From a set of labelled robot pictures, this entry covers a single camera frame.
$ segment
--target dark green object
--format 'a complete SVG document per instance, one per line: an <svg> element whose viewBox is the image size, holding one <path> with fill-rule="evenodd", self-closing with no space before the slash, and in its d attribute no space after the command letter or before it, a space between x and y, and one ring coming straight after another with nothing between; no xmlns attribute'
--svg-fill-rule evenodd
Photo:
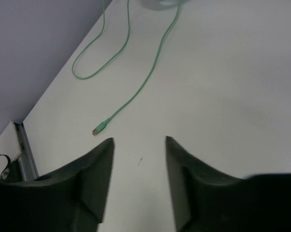
<svg viewBox="0 0 291 232"><path fill-rule="evenodd" d="M7 165L0 174L0 182L15 183L22 181L23 179L21 175L19 162L17 160L11 162L9 156L0 155L0 157L2 156L4 156L7 159Z"/></svg>
<svg viewBox="0 0 291 232"><path fill-rule="evenodd" d="M96 232L103 220L113 151L113 139L107 139L35 181L0 182L0 232Z"/></svg>
<svg viewBox="0 0 291 232"><path fill-rule="evenodd" d="M166 138L177 232L291 231L291 174L226 175Z"/></svg>

